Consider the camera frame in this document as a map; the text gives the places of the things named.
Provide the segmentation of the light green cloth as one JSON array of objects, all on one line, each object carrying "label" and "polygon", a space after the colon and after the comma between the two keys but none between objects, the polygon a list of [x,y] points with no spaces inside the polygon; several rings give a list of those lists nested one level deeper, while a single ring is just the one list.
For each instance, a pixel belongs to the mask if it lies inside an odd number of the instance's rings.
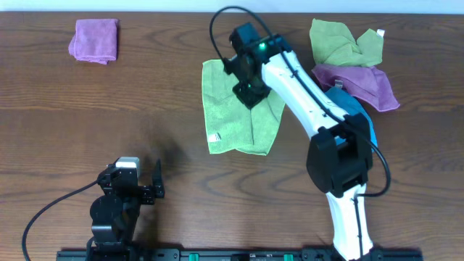
[{"label": "light green cloth", "polygon": [[202,103],[209,152],[237,150],[266,156],[280,128],[285,102],[271,91],[248,109],[232,91],[237,83],[234,75],[224,72],[219,59],[202,64]]}]

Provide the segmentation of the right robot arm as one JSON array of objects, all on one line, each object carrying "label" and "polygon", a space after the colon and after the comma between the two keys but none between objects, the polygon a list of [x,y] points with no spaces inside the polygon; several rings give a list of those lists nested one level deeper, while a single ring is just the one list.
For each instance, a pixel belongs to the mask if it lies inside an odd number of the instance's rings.
[{"label": "right robot arm", "polygon": [[234,94],[251,109],[274,91],[294,113],[310,140],[307,171],[328,199],[333,246],[343,260],[361,260],[373,248],[364,204],[356,199],[366,190],[373,164],[368,120],[331,101],[282,36],[262,37],[246,23],[233,30],[229,41],[236,54],[223,63],[239,80]]}]

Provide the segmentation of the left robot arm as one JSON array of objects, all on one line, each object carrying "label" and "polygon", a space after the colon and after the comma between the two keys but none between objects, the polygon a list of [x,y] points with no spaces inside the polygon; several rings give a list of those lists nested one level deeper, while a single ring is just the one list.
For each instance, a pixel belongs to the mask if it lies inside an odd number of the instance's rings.
[{"label": "left robot arm", "polygon": [[141,206],[153,205],[156,199],[165,197],[161,162],[156,161],[152,183],[145,186],[138,184],[139,165],[137,157],[120,157],[108,164],[97,178],[104,195],[91,205],[91,230],[95,253],[103,257],[128,256]]}]

